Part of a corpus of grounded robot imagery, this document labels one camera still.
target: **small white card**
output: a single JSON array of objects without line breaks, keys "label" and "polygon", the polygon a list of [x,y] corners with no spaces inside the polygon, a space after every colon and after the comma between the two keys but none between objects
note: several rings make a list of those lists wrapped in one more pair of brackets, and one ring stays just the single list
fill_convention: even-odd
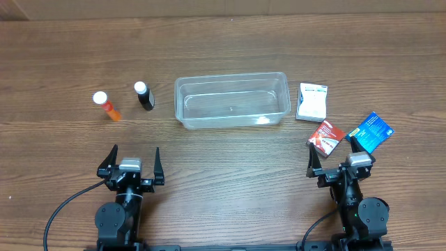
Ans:
[{"label": "small white card", "polygon": [[295,119],[322,122],[327,116],[327,86],[300,83]]}]

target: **blue card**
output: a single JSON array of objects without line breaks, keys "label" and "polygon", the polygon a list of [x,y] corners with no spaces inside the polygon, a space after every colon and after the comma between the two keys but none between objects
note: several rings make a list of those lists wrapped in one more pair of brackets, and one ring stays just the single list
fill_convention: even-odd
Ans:
[{"label": "blue card", "polygon": [[367,152],[372,153],[376,147],[392,136],[393,133],[394,130],[375,112],[372,112],[360,126],[347,134],[346,139],[350,141],[350,137],[355,136],[361,146]]}]

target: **red card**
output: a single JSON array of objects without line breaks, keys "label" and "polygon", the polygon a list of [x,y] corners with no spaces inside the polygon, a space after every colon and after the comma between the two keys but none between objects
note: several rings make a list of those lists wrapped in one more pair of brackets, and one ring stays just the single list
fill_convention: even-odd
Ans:
[{"label": "red card", "polygon": [[324,120],[307,144],[313,143],[322,156],[328,157],[345,136],[345,132]]}]

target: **white bottle cap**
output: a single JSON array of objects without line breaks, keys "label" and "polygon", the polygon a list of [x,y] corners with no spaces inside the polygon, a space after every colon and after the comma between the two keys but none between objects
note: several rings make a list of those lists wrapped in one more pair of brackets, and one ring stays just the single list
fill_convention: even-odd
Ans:
[{"label": "white bottle cap", "polygon": [[103,105],[107,101],[107,94],[103,91],[98,91],[93,95],[93,102],[98,105]]},{"label": "white bottle cap", "polygon": [[134,84],[134,90],[138,94],[145,94],[145,92],[147,91],[147,86],[144,82],[138,81]]}]

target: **clear plastic container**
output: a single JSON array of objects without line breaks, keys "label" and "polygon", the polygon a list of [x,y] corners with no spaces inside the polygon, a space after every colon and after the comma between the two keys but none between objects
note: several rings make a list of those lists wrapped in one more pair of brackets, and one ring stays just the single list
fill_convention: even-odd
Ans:
[{"label": "clear plastic container", "polygon": [[187,129],[272,125],[290,112],[284,73],[181,77],[175,115]]}]

